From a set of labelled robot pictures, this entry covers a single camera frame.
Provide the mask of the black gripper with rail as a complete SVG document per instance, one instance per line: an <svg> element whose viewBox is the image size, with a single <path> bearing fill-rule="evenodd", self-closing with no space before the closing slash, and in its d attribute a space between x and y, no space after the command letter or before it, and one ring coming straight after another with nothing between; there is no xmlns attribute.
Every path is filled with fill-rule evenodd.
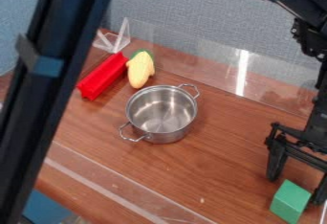
<svg viewBox="0 0 327 224"><path fill-rule="evenodd" d="M283 172L288 157L305 163L312 168L327 172L327 161L309 155L301 147L313 152L327 154L327 74L319 85L312 112L303 130L293 129L280 123L271 124L272 129L265 138L269 150L265 176L276 181ZM311 202L320 205L327 200L327 173L323 175L317 188L313 191Z"/></svg>

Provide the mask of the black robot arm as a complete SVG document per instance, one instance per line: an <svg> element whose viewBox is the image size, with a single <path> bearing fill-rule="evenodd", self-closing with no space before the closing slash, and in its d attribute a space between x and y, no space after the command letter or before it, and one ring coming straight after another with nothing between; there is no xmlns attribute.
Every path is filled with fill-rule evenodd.
<svg viewBox="0 0 327 224"><path fill-rule="evenodd" d="M303 130L273 124L265 139L267 177L287 158L323 171L313 204L327 200L327 0L269 0L295 17L292 34L320 63L319 90ZM17 224L109 0L38 0L0 111L0 224Z"/></svg>

